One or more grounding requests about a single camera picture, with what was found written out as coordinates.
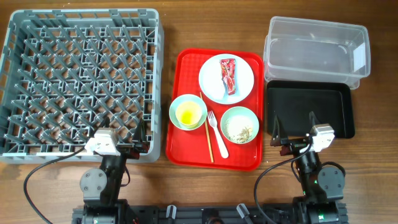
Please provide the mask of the yellow plastic cup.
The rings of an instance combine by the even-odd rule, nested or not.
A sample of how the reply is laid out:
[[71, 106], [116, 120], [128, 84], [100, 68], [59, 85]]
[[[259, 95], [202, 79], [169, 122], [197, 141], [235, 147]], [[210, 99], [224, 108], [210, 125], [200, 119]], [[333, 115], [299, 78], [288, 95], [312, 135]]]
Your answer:
[[201, 114], [200, 105], [194, 101], [182, 102], [175, 111], [178, 122], [187, 129], [192, 129], [198, 124]]

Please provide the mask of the red snack wrapper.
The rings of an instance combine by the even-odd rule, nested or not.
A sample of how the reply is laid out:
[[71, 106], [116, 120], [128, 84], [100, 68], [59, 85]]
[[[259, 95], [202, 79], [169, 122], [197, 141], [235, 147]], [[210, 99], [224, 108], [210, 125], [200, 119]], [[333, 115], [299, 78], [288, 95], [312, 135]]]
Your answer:
[[235, 85], [235, 67], [236, 61], [234, 58], [226, 58], [220, 60], [222, 80], [226, 84], [228, 95], [233, 95], [236, 92]]

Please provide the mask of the green bowl with scraps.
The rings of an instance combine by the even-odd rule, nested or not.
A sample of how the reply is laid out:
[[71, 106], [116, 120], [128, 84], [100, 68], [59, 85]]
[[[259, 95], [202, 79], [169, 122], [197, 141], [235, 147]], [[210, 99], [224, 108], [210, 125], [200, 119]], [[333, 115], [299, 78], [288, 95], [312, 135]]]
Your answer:
[[260, 128], [256, 114], [243, 106], [235, 106], [226, 110], [220, 121], [223, 136], [234, 144], [251, 142], [257, 136]]

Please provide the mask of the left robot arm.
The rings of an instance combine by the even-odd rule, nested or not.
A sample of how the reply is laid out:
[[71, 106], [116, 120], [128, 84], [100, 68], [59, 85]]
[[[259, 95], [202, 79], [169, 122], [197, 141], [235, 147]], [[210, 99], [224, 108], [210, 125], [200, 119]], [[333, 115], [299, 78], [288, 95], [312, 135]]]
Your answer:
[[85, 149], [101, 156], [98, 168], [86, 171], [80, 179], [84, 206], [82, 211], [74, 210], [72, 223], [139, 223], [139, 217], [130, 208], [126, 199], [119, 199], [122, 179], [128, 173], [128, 159], [138, 159], [147, 153], [146, 127], [140, 119], [134, 128], [132, 144], [118, 144], [118, 133], [109, 127], [105, 118], [89, 138]]

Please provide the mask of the white napkin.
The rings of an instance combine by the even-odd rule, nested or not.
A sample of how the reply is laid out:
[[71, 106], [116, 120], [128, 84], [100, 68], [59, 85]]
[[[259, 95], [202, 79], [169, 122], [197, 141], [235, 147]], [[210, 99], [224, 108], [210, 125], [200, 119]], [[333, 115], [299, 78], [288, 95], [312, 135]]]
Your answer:
[[211, 83], [210, 90], [211, 90], [211, 95], [214, 99], [222, 100], [226, 93], [223, 80], [222, 79], [213, 80], [213, 82]]

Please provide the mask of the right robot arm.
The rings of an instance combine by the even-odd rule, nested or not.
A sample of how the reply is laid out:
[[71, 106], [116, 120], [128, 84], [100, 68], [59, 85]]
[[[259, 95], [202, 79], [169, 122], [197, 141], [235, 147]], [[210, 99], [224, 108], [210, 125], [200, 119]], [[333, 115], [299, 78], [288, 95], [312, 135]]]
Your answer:
[[280, 215], [282, 223], [348, 223], [346, 205], [340, 203], [345, 186], [344, 168], [335, 162], [321, 162], [318, 153], [335, 138], [329, 124], [321, 124], [310, 113], [312, 128], [302, 138], [289, 139], [278, 117], [274, 118], [271, 146], [280, 146], [281, 156], [293, 156], [292, 168], [302, 187], [303, 196], [295, 197]]

